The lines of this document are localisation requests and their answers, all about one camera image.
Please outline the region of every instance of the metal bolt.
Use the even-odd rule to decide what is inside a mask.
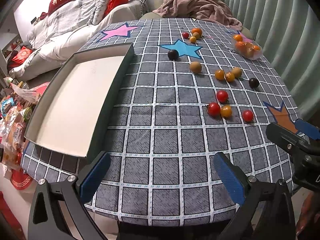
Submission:
[[[305,158],[305,160],[307,162],[311,162],[312,161],[312,158],[309,155],[306,155],[304,158]]]
[[[249,176],[249,177],[248,177],[248,181],[254,183],[254,182],[257,181],[257,178],[256,178],[255,176]]]
[[[69,182],[73,182],[75,179],[76,179],[76,176],[75,176],[75,175],[70,175],[70,176],[68,177],[68,181],[69,181]]]
[[[282,186],[284,186],[284,185],[286,184],[286,182],[285,182],[284,179],[280,179],[280,180],[279,180],[279,184],[282,185]]]
[[[45,183],[45,179],[40,179],[40,180],[38,181],[38,183],[39,183],[39,185],[44,184],[44,183]]]

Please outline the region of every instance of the table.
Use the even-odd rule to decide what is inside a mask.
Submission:
[[[205,35],[198,47],[181,35],[194,27]],[[136,54],[106,134],[104,150],[111,154],[111,167],[93,200],[85,205],[89,210],[153,226],[230,219],[236,205],[212,164],[219,151],[246,174],[261,181],[283,178],[292,190],[293,166],[287,153],[266,138],[265,130],[279,114],[292,125],[299,117],[297,106],[265,57],[251,61],[232,50],[231,33],[234,31],[223,25],[192,19],[133,21],[110,25],[81,48],[133,42]],[[175,43],[193,57],[170,61],[165,47]],[[191,61],[201,62],[201,74],[190,72]],[[243,69],[239,80],[215,79],[216,69],[227,72],[232,66]],[[256,90],[248,85],[251,77],[260,81]],[[214,119],[206,112],[206,105],[216,101],[220,89],[229,94],[230,119]],[[241,112],[246,109],[255,115],[252,123],[242,120]],[[36,180],[54,182],[78,173],[83,165],[83,160],[30,143],[22,167]]]

